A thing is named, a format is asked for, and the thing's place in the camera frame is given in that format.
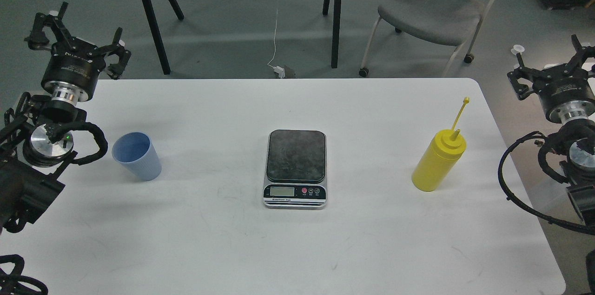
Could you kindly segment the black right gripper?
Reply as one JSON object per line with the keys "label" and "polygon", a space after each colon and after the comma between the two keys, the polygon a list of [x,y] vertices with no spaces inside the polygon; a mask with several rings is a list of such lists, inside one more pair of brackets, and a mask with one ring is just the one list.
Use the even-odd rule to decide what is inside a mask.
{"label": "black right gripper", "polygon": [[594,93],[588,79],[595,76],[594,66],[587,71],[582,65],[595,57],[593,46],[582,46],[576,34],[571,35],[575,54],[565,65],[544,70],[528,68],[517,53],[518,67],[507,74],[518,100],[537,94],[549,122],[564,124],[575,117],[587,118],[594,113]]}

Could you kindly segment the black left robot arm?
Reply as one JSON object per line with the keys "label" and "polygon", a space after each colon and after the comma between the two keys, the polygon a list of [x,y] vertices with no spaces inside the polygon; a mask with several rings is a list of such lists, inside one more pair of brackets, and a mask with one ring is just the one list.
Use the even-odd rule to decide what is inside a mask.
{"label": "black left robot arm", "polygon": [[51,57],[43,74],[44,94],[23,92],[3,115],[1,130],[1,231],[21,232],[36,223],[65,185],[58,178],[71,164],[84,165],[106,155],[104,132],[87,122],[78,103],[91,100],[102,71],[121,77],[131,51],[117,28],[112,43],[98,46],[70,34],[62,22],[68,4],[57,12],[37,13],[25,41]]}

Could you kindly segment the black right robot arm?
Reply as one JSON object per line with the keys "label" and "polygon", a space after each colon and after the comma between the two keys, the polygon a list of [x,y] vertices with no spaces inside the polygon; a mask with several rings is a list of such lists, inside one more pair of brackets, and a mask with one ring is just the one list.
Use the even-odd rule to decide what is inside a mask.
{"label": "black right robot arm", "polygon": [[[595,111],[595,98],[589,79],[594,77],[594,69],[583,65],[594,57],[595,49],[583,45],[576,35],[571,36],[571,43],[575,53],[568,62],[549,68],[529,68],[521,54],[516,54],[518,66],[507,73],[516,98],[522,101],[536,94],[545,118],[561,127],[552,134],[533,131],[517,139],[500,158],[497,177],[506,199],[525,212],[551,225],[592,236],[595,233],[595,124],[591,116]],[[508,187],[503,176],[504,162],[518,145],[530,140],[538,145],[537,163],[542,172],[564,185],[580,223],[541,213],[516,197]]]}

